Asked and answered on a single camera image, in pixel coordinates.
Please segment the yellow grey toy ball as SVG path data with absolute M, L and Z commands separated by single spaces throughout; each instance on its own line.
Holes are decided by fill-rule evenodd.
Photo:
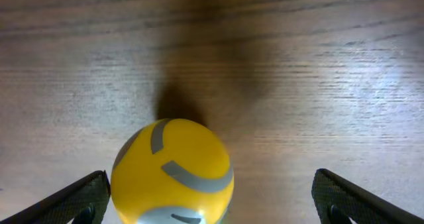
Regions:
M 235 185 L 225 145 L 207 127 L 161 119 L 120 149 L 111 197 L 123 223 L 220 223 Z

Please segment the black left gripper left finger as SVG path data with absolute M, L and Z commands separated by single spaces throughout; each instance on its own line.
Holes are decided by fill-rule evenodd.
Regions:
M 107 173 L 98 170 L 1 222 L 101 223 L 110 197 Z

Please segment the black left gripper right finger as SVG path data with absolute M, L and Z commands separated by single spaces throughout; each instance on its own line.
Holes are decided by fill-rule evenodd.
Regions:
M 423 224 L 422 218 L 328 169 L 316 170 L 311 195 L 322 224 Z

